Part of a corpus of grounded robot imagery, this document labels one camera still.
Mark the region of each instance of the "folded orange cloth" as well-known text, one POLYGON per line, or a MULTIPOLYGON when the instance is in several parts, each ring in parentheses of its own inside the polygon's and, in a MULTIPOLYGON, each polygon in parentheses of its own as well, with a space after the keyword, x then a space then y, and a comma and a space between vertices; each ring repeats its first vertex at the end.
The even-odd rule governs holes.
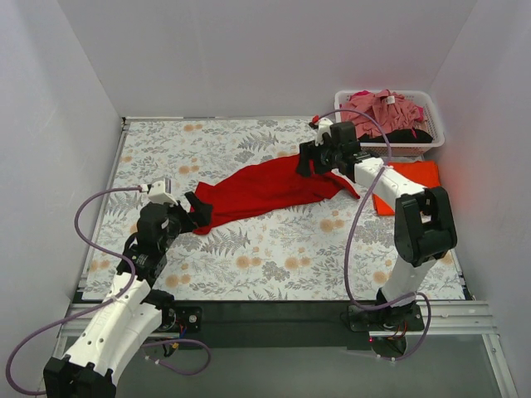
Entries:
MULTIPOLYGON (((432 160, 426 162, 414 163, 394 163, 390 162, 395 171, 409 178, 417 184, 424 185, 428 188, 439 187, 439 168, 437 163, 432 160)), ((394 216, 394 211, 382 199, 373 195, 374 209, 379 216, 394 216)))

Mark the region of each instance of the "gray floor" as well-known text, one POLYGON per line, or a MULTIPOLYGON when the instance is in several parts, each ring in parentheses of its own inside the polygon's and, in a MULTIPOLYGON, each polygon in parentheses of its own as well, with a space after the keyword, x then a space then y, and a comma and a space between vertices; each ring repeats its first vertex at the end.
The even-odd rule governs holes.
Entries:
MULTIPOLYGON (((204 358, 204 352, 182 351, 170 361, 192 369, 204 358)), ((218 349, 210 367, 196 377, 176 375, 139 353, 120 379, 117 397, 145 396, 489 398, 500 393, 481 336, 470 336, 428 337, 419 352, 396 364, 353 357, 342 348, 218 349)))

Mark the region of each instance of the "white plastic basket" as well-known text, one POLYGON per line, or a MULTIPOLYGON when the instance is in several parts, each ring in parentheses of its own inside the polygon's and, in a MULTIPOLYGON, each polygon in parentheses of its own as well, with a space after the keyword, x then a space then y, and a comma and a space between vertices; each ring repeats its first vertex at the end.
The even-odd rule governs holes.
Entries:
MULTIPOLYGON (((341 104, 346 104, 351 95, 358 93, 361 90, 341 90, 335 95, 334 108, 339 109, 341 104)), ((442 128, 441 119, 435 109, 435 105, 430 96, 423 91, 406 91, 406 90, 391 90, 397 94, 404 95, 408 100, 424 108, 424 119, 426 121, 426 132, 433 137, 431 143, 392 143, 393 156, 419 156, 426 151, 440 147, 445 143, 445 135, 442 128)), ((337 122, 341 121, 341 114, 335 114, 337 122)), ((362 143, 362 147, 372 149, 376 153, 385 155, 387 147, 385 143, 362 143)))

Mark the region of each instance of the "floral tablecloth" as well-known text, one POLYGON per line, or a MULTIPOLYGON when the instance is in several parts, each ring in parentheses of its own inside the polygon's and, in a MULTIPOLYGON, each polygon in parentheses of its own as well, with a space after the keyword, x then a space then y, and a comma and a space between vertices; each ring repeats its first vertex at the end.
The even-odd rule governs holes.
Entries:
MULTIPOLYGON (((305 119, 134 121, 124 141, 113 187, 170 177, 177 199, 198 182, 216 184, 242 167, 298 152, 313 138, 305 119)), ((365 189, 357 187, 358 193, 365 189)), ((146 196, 117 193, 105 208, 97 242, 121 252, 135 231, 146 196)), ((343 253, 359 201, 346 191, 320 203, 293 206, 179 236, 155 285, 176 299, 346 299, 343 253)), ((350 255, 350 285, 358 299, 374 299, 397 258, 393 217, 369 203, 350 255)), ((118 260, 91 251, 84 299, 102 299, 118 260)), ((453 254, 437 262, 421 290, 432 299, 463 299, 453 254)))

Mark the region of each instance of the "white wall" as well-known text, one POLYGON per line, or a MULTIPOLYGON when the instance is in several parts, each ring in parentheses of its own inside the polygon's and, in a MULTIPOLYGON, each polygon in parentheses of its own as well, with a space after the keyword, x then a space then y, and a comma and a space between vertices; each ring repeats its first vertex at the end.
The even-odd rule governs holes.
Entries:
MULTIPOLYGON (((61 318, 85 245, 76 208, 105 186, 120 119, 56 0, 0 0, 0 363, 61 318)), ((83 219, 94 225, 96 206, 83 219)), ((57 330, 30 342, 14 375, 35 389, 57 330)), ((17 396, 5 379, 0 396, 17 396)))
POLYGON ((431 94, 437 154, 466 280, 488 299, 522 397, 531 396, 531 5, 479 0, 431 94))
POLYGON ((427 90, 475 0, 59 0, 122 116, 315 114, 427 90))

